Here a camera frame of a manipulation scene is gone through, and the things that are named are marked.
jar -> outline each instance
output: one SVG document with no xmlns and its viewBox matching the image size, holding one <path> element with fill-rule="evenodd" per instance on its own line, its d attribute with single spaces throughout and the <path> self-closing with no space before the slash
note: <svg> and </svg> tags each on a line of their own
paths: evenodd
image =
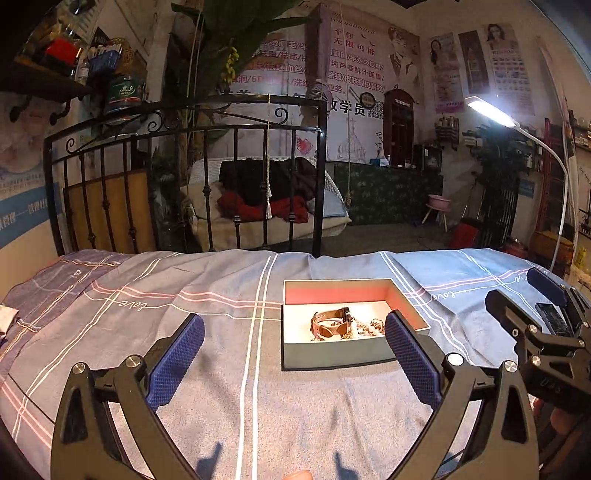
<svg viewBox="0 0 591 480">
<path fill-rule="evenodd" d="M 107 92 L 105 114 L 118 112 L 126 108 L 139 106 L 144 98 L 144 84 L 141 80 L 131 75 L 116 77 L 111 80 Z M 128 120 L 118 118 L 111 125 Z"/>
</svg>

wooden panel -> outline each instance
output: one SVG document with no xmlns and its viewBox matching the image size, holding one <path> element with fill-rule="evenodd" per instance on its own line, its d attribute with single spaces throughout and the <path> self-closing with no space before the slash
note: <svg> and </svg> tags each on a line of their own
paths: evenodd
<svg viewBox="0 0 591 480">
<path fill-rule="evenodd" d="M 413 158 L 413 103 L 413 97 L 400 89 L 384 96 L 384 153 L 391 156 L 393 166 Z"/>
<path fill-rule="evenodd" d="M 152 252 L 156 250 L 152 230 L 152 217 L 148 203 L 148 184 L 144 170 L 134 170 L 128 173 L 129 201 L 131 213 L 136 230 L 138 251 Z M 125 201 L 125 186 L 123 174 L 105 177 L 107 198 L 111 204 L 109 214 L 111 216 L 111 227 L 115 248 L 118 252 L 133 254 L 134 245 L 129 235 L 129 219 Z M 88 227 L 84 211 L 84 197 L 82 184 L 68 188 L 70 205 L 72 206 L 72 225 L 76 232 L 78 247 L 80 250 L 92 248 L 88 240 Z M 88 211 L 92 232 L 96 235 L 96 248 L 99 250 L 112 251 L 111 240 L 105 210 L 102 207 L 103 190 L 100 179 L 86 182 L 86 195 L 88 198 Z"/>
</svg>

poster of woman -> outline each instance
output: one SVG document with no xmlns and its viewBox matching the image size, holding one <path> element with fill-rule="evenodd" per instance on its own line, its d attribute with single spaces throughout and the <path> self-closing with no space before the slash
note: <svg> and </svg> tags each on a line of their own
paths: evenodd
<svg viewBox="0 0 591 480">
<path fill-rule="evenodd" d="M 508 113 L 535 115 L 530 79 L 511 24 L 482 26 L 500 106 Z"/>
<path fill-rule="evenodd" d="M 433 37 L 429 44 L 435 88 L 435 111 L 461 112 L 464 110 L 464 96 L 453 33 Z"/>
<path fill-rule="evenodd" d="M 468 80 L 468 92 L 470 95 L 480 95 L 491 91 L 491 83 L 488 78 L 488 70 L 482 51 L 482 44 L 478 32 L 460 33 L 460 46 L 466 65 L 466 77 Z"/>
</svg>

wall shelf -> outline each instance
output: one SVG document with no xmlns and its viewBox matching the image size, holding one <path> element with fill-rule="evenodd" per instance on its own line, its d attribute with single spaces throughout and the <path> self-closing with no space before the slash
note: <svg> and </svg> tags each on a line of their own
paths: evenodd
<svg viewBox="0 0 591 480">
<path fill-rule="evenodd" d="M 0 91 L 66 103 L 88 95 L 92 89 L 19 56 L 10 65 L 7 75 L 0 80 Z"/>
</svg>

gift box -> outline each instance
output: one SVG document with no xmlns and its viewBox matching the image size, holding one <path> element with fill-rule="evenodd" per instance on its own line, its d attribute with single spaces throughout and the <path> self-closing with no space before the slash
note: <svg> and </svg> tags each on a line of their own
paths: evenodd
<svg viewBox="0 0 591 480">
<path fill-rule="evenodd" d="M 283 370 L 353 367 L 395 359 L 379 332 L 374 332 L 375 336 L 333 335 L 318 340 L 311 331 L 314 315 L 343 307 L 366 325 L 374 319 L 375 325 L 383 325 L 388 313 L 399 310 L 416 332 L 428 333 L 431 329 L 390 278 L 285 280 L 281 321 Z"/>
</svg>

